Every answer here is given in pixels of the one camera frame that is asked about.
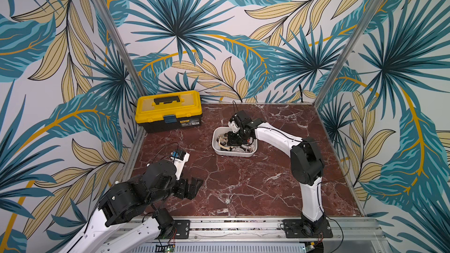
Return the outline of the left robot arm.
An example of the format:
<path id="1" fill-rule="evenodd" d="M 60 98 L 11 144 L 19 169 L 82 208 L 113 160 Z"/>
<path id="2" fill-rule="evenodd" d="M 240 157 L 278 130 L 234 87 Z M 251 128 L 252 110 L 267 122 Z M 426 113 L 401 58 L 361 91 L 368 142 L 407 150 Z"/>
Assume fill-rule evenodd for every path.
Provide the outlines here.
<path id="1" fill-rule="evenodd" d="M 111 236 L 143 214 L 148 206 L 171 196 L 192 200 L 203 180 L 177 178 L 180 166 L 162 160 L 126 182 L 112 186 L 100 199 L 89 221 L 63 248 L 63 253 L 127 253 L 159 237 L 172 238 L 176 222 L 166 208 L 154 207 L 151 216 L 136 228 Z"/>

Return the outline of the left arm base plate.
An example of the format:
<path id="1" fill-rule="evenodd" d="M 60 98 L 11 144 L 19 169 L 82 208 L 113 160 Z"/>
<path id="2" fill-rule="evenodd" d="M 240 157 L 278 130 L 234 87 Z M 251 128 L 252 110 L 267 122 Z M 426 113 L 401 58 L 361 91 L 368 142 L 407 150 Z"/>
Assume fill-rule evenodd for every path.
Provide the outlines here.
<path id="1" fill-rule="evenodd" d="M 175 220 L 163 228 L 158 236 L 161 239 L 174 238 L 176 240 L 187 240 L 191 229 L 190 220 Z"/>

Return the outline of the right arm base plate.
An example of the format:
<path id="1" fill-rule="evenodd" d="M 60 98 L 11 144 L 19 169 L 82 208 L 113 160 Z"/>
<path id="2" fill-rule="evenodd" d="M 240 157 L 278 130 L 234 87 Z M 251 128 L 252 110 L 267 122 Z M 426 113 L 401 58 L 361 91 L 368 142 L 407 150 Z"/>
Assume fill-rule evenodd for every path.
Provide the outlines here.
<path id="1" fill-rule="evenodd" d="M 323 217 L 316 222 L 310 222 L 308 219 L 285 219 L 281 228 L 286 238 L 322 239 L 334 236 L 328 220 Z"/>

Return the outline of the cream square-face watch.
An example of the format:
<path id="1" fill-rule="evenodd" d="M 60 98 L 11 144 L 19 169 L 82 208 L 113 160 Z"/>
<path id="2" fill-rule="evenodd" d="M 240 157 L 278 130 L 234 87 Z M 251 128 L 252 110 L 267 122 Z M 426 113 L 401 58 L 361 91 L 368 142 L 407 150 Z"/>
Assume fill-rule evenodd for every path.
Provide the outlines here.
<path id="1" fill-rule="evenodd" d="M 217 141 L 221 151 L 229 150 L 230 147 L 227 145 L 227 141 L 224 138 L 219 138 Z"/>

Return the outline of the small silver chain watch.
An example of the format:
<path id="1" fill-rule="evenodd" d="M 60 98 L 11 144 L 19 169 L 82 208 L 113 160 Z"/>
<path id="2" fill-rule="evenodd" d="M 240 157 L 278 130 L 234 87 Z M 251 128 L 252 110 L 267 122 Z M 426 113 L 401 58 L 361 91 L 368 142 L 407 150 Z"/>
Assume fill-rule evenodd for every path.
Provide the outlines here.
<path id="1" fill-rule="evenodd" d="M 225 203 L 226 203 L 227 205 L 231 203 L 232 197 L 233 197 L 233 194 L 231 194 L 231 195 L 225 200 Z"/>

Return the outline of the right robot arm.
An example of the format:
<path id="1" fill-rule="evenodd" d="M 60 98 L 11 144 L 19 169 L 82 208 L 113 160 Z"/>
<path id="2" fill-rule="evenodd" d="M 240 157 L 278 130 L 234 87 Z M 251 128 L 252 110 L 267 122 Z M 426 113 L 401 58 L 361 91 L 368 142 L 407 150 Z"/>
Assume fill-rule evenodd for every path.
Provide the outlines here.
<path id="1" fill-rule="evenodd" d="M 302 216 L 301 231 L 307 237 L 319 233 L 326 225 L 322 207 L 323 160 L 313 138 L 301 138 L 288 134 L 261 119 L 241 119 L 237 115 L 228 122 L 232 132 L 228 140 L 247 142 L 259 140 L 278 148 L 289 156 L 291 173 L 301 187 Z"/>

